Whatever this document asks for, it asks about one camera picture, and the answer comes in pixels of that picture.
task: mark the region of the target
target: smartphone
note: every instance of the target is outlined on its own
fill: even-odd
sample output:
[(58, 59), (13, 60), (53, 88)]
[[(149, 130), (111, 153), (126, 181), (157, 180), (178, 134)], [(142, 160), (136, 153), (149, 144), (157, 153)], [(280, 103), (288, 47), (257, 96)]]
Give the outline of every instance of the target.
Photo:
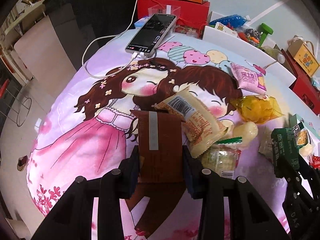
[(150, 57), (176, 21), (175, 15), (154, 14), (138, 30), (125, 51), (129, 53), (144, 52), (146, 57)]

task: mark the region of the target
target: green dumbbell toy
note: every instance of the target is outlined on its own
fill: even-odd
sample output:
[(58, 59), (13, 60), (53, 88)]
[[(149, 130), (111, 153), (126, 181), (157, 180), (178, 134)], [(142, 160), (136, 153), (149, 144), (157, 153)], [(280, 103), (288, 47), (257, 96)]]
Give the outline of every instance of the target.
[(261, 23), (260, 29), (262, 30), (262, 33), (261, 33), (261, 38), (260, 38), (260, 42), (259, 42), (258, 48), (261, 47), (261, 45), (263, 44), (263, 42), (264, 42), (264, 40), (266, 39), (266, 37), (267, 37), (268, 34), (270, 34), (270, 35), (273, 34), (273, 29), (271, 29), (271, 28), (270, 28), (268, 25), (266, 25), (265, 23)]

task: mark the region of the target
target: phone screen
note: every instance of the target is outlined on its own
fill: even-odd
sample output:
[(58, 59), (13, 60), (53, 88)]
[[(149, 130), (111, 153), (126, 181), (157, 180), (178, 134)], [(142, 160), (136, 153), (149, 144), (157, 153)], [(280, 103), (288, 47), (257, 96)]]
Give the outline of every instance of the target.
[(150, 52), (174, 19), (174, 15), (154, 14), (138, 31), (127, 49)]

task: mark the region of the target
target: blue bottle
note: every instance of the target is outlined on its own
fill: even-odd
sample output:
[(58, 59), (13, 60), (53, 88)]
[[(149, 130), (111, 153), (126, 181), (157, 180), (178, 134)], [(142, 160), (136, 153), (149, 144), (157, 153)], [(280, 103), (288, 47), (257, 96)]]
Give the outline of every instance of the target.
[(234, 15), (229, 15), (229, 16), (222, 17), (220, 19), (213, 20), (212, 22), (210, 22), (210, 25), (215, 25), (217, 22), (220, 22), (223, 25), (227, 26), (230, 23), (230, 25), (234, 29), (236, 29), (244, 25), (246, 22), (250, 20), (251, 19), (248, 15), (245, 18), (243, 18), (240, 15), (234, 14)]

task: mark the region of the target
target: white charging cable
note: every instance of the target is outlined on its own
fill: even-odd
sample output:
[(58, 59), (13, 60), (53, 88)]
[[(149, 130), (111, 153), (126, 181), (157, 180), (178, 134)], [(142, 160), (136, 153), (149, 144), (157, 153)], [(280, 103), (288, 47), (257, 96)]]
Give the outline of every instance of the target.
[(129, 29), (129, 27), (131, 26), (131, 24), (132, 24), (132, 22), (133, 22), (133, 17), (134, 17), (134, 12), (136, 11), (137, 2), (138, 2), (138, 0), (136, 0), (136, 3), (135, 3), (135, 5), (134, 5), (134, 9), (133, 9), (132, 17), (131, 17), (131, 22), (130, 22), (129, 26), (126, 28), (125, 31), (123, 31), (123, 32), (121, 32), (120, 34), (117, 34), (117, 35), (109, 35), (109, 36), (103, 36), (103, 37), (96, 38), (96, 39), (94, 39), (93, 41), (91, 41), (90, 44), (88, 45), (88, 47), (85, 49), (85, 51), (84, 51), (84, 53), (83, 53), (83, 55), (82, 55), (82, 60), (81, 60), (81, 62), (82, 62), (82, 66), (84, 67), (84, 69), (86, 70), (86, 72), (88, 73), (88, 75), (89, 75), (90, 77), (97, 78), (97, 79), (101, 79), (101, 78), (107, 78), (107, 77), (109, 77), (109, 76), (118, 74), (120, 71), (124, 70), (127, 66), (129, 66), (130, 63), (131, 63), (131, 62), (136, 58), (136, 56), (138, 55), (137, 52), (134, 52), (134, 53), (132, 54), (131, 59), (130, 59), (130, 62), (129, 62), (128, 64), (126, 64), (125, 66), (121, 67), (121, 68), (120, 68), (118, 71), (116, 71), (116, 72), (113, 72), (113, 73), (111, 73), (111, 74), (109, 74), (109, 75), (101, 76), (101, 77), (94, 76), (94, 75), (90, 74), (89, 71), (88, 71), (88, 69), (87, 69), (87, 66), (84, 64), (84, 56), (85, 56), (85, 54), (87, 53), (89, 47), (90, 47), (95, 41), (102, 40), (102, 39), (106, 39), (106, 38), (112, 38), (112, 37), (115, 37), (114, 39), (117, 39), (117, 38), (119, 38), (122, 34), (124, 34), (124, 33)]

